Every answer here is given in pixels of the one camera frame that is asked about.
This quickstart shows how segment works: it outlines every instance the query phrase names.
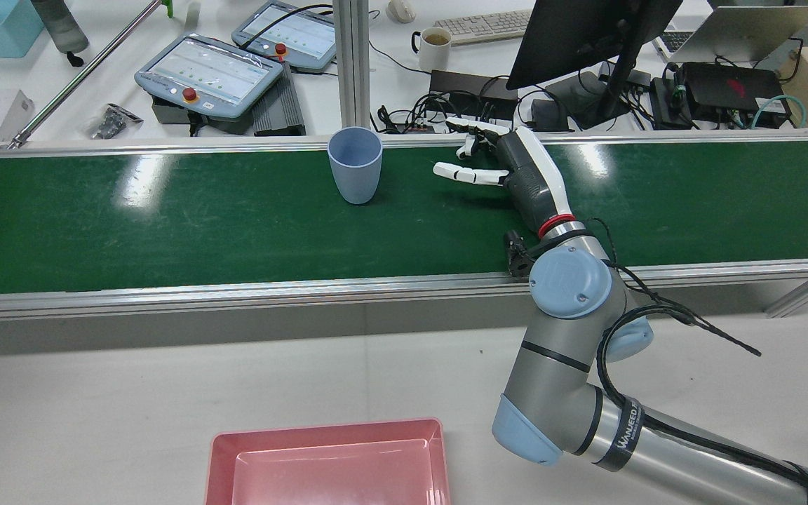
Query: light blue joint cap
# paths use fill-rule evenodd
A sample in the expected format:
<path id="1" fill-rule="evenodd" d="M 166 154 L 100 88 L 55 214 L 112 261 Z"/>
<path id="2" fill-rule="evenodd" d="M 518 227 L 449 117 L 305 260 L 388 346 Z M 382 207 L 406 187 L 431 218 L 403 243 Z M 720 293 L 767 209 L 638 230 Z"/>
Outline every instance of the light blue joint cap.
<path id="1" fill-rule="evenodd" d="M 535 428 L 503 394 L 501 403 L 497 406 L 491 434 L 506 450 L 532 463 L 553 466 L 563 456 L 563 451 Z"/>
<path id="2" fill-rule="evenodd" d="M 529 290 L 545 314 L 560 319 L 587 316 L 610 295 L 613 279 L 602 261 L 587 250 L 555 247 L 532 265 Z"/>
<path id="3" fill-rule="evenodd" d="M 619 361 L 644 351 L 654 341 L 654 330 L 647 317 L 639 317 L 619 328 L 607 346 L 607 361 Z"/>

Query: pink tray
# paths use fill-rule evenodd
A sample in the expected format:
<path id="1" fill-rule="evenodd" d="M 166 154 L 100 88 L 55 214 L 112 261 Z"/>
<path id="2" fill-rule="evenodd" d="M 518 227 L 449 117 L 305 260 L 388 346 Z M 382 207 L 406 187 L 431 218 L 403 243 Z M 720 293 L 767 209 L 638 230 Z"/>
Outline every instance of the pink tray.
<path id="1" fill-rule="evenodd" d="M 221 433 L 205 505 L 449 505 L 438 419 Z"/>

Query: computer mouse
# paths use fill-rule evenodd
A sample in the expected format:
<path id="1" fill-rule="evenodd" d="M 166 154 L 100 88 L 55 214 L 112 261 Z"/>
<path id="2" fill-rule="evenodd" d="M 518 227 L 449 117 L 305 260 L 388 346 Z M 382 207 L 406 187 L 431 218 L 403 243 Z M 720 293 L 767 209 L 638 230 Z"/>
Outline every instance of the computer mouse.
<path id="1" fill-rule="evenodd" d="M 389 5 L 385 7 L 385 13 L 394 22 L 408 23 L 417 19 L 417 11 L 407 0 L 389 0 Z"/>

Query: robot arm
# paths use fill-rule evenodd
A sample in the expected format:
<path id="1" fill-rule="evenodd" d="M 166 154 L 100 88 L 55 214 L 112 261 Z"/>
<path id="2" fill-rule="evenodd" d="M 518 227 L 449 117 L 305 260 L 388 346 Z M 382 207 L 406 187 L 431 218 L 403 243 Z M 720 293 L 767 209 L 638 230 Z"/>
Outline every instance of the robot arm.
<path id="1" fill-rule="evenodd" d="M 481 123 L 473 123 L 462 128 L 483 137 Z M 632 298 L 619 273 L 609 268 L 597 239 L 571 214 L 563 178 L 538 138 L 526 128 L 491 135 L 497 140 L 488 144 L 496 148 L 507 175 L 475 170 L 494 176 L 459 177 L 459 170 L 468 169 L 448 166 L 447 173 L 455 174 L 446 176 L 494 181 L 507 188 L 523 219 L 548 244 L 530 269 L 530 292 L 538 310 L 494 417 L 497 441 L 544 466 L 570 452 L 610 472 L 631 473 L 649 485 L 703 503 L 808 503 L 807 469 L 645 409 L 632 398 L 619 399 L 617 405 L 602 389 L 588 384 L 599 352 L 606 350 L 607 361 L 631 356 L 647 347 L 653 332 L 642 318 L 613 330 L 626 311 L 635 309 Z M 436 173 L 445 170 L 436 166 Z M 612 335 L 602 347 L 606 333 Z M 651 428 L 657 423 L 667 423 L 673 432 Z M 734 451 L 713 450 L 689 441 L 693 439 Z M 738 454 L 749 455 L 754 463 L 741 461 Z"/>

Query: keyboard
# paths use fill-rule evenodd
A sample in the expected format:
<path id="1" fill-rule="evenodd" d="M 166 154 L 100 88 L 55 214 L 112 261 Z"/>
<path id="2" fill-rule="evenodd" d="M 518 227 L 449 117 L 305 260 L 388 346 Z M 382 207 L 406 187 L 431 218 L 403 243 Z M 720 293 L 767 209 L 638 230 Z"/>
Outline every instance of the keyboard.
<path id="1" fill-rule="evenodd" d="M 673 53 L 678 51 L 691 35 L 693 32 L 663 32 L 660 41 L 663 41 L 663 45 Z"/>
<path id="2" fill-rule="evenodd" d="M 451 44 L 473 44 L 475 42 L 518 39 L 525 34 L 532 9 L 508 13 L 481 14 L 437 20 L 435 25 L 451 32 Z"/>

